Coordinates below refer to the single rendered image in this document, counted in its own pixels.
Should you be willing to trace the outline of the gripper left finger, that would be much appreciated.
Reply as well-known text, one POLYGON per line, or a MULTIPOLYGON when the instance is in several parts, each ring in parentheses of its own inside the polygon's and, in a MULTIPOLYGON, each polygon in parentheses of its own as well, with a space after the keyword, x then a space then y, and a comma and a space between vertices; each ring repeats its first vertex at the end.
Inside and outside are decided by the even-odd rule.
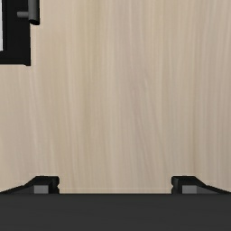
POLYGON ((58 176, 36 176, 26 184, 1 191, 1 194, 59 194, 58 176))

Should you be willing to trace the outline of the cabinet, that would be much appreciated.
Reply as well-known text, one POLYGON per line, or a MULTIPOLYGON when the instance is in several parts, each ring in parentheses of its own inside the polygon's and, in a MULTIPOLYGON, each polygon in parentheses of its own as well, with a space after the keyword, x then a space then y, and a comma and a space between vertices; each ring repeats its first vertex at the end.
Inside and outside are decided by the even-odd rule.
POLYGON ((0 65, 31 65, 31 24, 40 24, 40 0, 0 0, 0 65))

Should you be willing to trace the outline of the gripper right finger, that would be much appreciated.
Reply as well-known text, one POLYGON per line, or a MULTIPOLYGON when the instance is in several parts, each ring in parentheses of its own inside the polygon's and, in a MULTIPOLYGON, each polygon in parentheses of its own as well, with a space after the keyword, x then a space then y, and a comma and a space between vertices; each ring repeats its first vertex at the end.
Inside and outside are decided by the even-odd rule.
POLYGON ((195 176, 172 176, 172 194, 229 194, 229 191, 206 185, 195 176))

